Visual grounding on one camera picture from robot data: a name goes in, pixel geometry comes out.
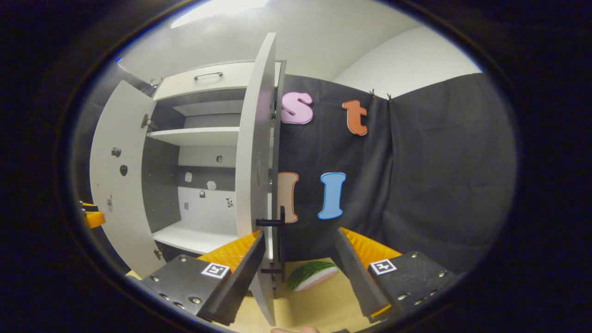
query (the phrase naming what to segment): pink letter s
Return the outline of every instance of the pink letter s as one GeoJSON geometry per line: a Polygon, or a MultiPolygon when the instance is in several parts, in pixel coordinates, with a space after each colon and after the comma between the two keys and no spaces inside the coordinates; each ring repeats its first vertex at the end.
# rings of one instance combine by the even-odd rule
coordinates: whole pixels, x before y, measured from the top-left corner
{"type": "Polygon", "coordinates": [[[313,98],[306,92],[289,92],[282,97],[282,122],[306,124],[313,119],[313,98]]]}

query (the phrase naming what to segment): open cabinet door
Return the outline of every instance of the open cabinet door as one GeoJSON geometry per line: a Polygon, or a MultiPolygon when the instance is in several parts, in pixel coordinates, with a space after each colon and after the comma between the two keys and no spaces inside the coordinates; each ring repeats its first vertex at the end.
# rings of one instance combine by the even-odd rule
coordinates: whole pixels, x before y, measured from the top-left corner
{"type": "Polygon", "coordinates": [[[141,128],[156,102],[121,81],[107,101],[91,147],[92,200],[105,213],[103,230],[117,254],[144,278],[165,264],[157,258],[142,196],[141,166],[148,126],[141,128]],[[121,149],[119,157],[112,155],[121,149]]]}
{"type": "MultiPolygon", "coordinates": [[[[269,136],[274,110],[275,33],[269,33],[255,60],[244,95],[236,148],[236,214],[239,237],[257,230],[255,221],[267,219],[269,192],[269,136]]],[[[269,253],[260,268],[269,268],[269,253]]],[[[251,292],[270,325],[275,325],[274,291],[270,274],[260,270],[251,292]]]]}

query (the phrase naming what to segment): ceiling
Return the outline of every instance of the ceiling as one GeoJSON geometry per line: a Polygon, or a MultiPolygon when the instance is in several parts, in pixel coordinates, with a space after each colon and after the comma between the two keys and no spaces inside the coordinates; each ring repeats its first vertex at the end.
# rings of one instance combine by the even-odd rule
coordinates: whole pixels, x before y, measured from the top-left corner
{"type": "Polygon", "coordinates": [[[269,0],[264,8],[218,14],[171,29],[183,13],[121,52],[120,64],[140,78],[173,75],[218,62],[251,60],[268,32],[286,73],[332,81],[388,39],[421,24],[370,0],[269,0]]]}

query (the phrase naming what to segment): drawer handle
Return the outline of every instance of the drawer handle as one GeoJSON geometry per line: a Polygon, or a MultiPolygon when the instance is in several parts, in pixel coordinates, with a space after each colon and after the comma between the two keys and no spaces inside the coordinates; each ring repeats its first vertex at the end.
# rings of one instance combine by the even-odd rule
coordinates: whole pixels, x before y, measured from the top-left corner
{"type": "Polygon", "coordinates": [[[207,73],[207,74],[196,75],[196,76],[194,76],[194,77],[193,77],[193,79],[197,81],[197,79],[198,79],[200,76],[214,75],[214,74],[217,74],[218,76],[222,76],[222,72],[215,72],[215,73],[207,73]]]}

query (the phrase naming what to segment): orange plastic part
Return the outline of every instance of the orange plastic part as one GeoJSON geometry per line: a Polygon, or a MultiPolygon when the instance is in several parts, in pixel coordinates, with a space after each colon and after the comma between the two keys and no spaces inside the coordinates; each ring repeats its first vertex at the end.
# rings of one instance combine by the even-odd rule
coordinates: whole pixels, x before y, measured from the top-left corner
{"type": "Polygon", "coordinates": [[[87,212],[86,221],[88,222],[88,226],[91,229],[96,228],[100,225],[105,224],[105,215],[103,214],[103,212],[87,212]]]}
{"type": "Polygon", "coordinates": [[[223,245],[202,255],[198,259],[206,262],[213,262],[215,264],[229,266],[230,271],[233,273],[236,271],[236,267],[239,266],[247,252],[249,252],[251,246],[253,246],[257,240],[259,233],[261,233],[261,230],[257,230],[250,235],[246,235],[245,237],[241,237],[236,241],[223,245]]]}
{"type": "Polygon", "coordinates": [[[371,314],[370,316],[372,318],[378,317],[380,315],[382,315],[383,313],[387,313],[388,311],[390,311],[392,309],[392,305],[387,304],[384,308],[375,311],[373,314],[371,314]]]}
{"type": "Polygon", "coordinates": [[[366,236],[362,236],[357,232],[341,228],[341,231],[348,238],[353,249],[356,251],[358,258],[362,262],[364,268],[368,269],[371,262],[380,261],[384,259],[391,259],[400,256],[401,254],[377,241],[373,241],[366,236]]]}

